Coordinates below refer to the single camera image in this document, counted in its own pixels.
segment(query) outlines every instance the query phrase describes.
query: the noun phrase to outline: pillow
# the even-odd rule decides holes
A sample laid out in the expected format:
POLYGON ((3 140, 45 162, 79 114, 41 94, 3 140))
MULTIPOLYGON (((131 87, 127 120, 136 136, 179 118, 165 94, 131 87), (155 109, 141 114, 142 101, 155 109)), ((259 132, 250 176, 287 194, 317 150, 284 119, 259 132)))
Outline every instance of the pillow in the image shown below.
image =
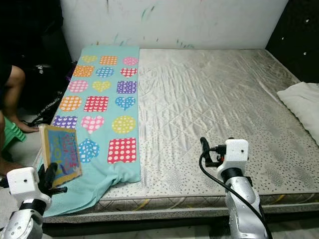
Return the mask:
POLYGON ((319 145, 319 84, 300 82, 277 95, 319 145))

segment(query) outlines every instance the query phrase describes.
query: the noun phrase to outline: polka dot heart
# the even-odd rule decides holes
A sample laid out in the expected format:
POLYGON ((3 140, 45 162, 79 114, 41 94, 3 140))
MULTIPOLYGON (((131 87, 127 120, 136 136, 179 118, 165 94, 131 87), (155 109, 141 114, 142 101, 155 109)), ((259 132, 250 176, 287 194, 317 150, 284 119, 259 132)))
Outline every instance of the polka dot heart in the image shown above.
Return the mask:
POLYGON ((76 66, 73 76, 76 77, 90 77, 93 73, 94 66, 76 66))
POLYGON ((91 159, 97 157, 99 153, 99 145, 88 138, 79 144, 79 154, 82 163, 91 162, 91 159))
POLYGON ((109 97, 89 96, 84 106, 85 112, 104 112, 108 107, 109 97))
POLYGON ((77 121, 77 116, 56 116, 52 125, 61 128, 75 128, 77 121))
POLYGON ((71 81, 68 89, 70 92, 83 92, 88 86, 89 84, 86 81, 71 81))
POLYGON ((117 97, 115 100, 115 104, 124 110, 127 110, 129 107, 135 104, 134 97, 117 97))
POLYGON ((136 81, 119 81, 116 93, 118 94, 134 94, 137 90, 136 81))
POLYGON ((108 163, 133 163, 136 161, 136 139, 117 138, 109 144, 108 163))
POLYGON ((81 121, 81 125, 88 131, 89 134, 99 129, 104 124, 104 118, 102 116, 84 116, 81 121))
POLYGON ((125 57, 123 59, 123 63, 128 66, 134 66, 138 63, 138 61, 139 61, 138 58, 131 57, 131 56, 125 57))
POLYGON ((131 76, 135 75, 138 72, 137 68, 122 68, 121 74, 127 78, 130 78, 131 76))
POLYGON ((96 75, 99 77, 109 77, 114 74, 114 69, 111 67, 102 67, 96 70, 96 75))
POLYGON ((81 59, 86 63, 90 63, 90 62, 96 61, 98 57, 97 56, 82 56, 81 59))
POLYGON ((118 63, 117 56, 101 56, 101 59, 100 59, 101 65, 115 66, 117 63, 118 63))
POLYGON ((112 129, 115 133, 128 133, 135 128, 135 119, 131 116, 120 116, 112 122, 112 129))
POLYGON ((82 104, 82 99, 78 96, 66 96, 63 97, 61 103, 60 103, 60 109, 62 111, 68 112, 68 111, 74 111, 77 108, 80 107, 82 104))
POLYGON ((109 81, 95 81, 92 84, 92 87, 98 92, 102 92, 111 87, 111 82, 109 81))

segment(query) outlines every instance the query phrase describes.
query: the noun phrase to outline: mattress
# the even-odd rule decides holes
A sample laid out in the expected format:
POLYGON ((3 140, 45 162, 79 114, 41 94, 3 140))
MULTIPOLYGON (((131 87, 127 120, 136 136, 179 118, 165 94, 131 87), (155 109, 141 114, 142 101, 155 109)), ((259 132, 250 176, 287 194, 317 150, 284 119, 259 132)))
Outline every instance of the mattress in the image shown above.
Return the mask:
MULTIPOLYGON (((141 49, 141 181, 46 223, 228 214, 225 191, 199 169, 200 137, 249 142, 245 176, 265 212, 319 210, 319 148, 276 92, 298 83, 266 50, 141 49)), ((216 175, 214 168, 208 171, 216 175)))

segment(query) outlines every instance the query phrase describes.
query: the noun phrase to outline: book cover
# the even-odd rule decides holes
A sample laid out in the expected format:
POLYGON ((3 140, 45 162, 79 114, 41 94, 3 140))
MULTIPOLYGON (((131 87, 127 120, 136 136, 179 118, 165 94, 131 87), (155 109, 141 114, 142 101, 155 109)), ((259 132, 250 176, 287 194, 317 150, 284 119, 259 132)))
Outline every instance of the book cover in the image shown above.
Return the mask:
POLYGON ((39 126, 45 170, 58 164, 53 188, 82 175, 76 130, 47 124, 39 126))

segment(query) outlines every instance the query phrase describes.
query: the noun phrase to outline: bed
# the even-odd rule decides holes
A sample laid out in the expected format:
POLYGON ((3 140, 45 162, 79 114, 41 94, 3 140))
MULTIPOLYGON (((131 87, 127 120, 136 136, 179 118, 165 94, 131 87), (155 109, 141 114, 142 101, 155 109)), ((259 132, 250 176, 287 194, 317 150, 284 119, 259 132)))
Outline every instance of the bed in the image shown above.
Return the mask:
POLYGON ((246 176, 266 213, 319 211, 319 148, 276 95, 298 82, 266 50, 141 49, 141 181, 44 222, 227 215, 224 190, 198 167, 202 136, 210 145, 248 140, 246 176))

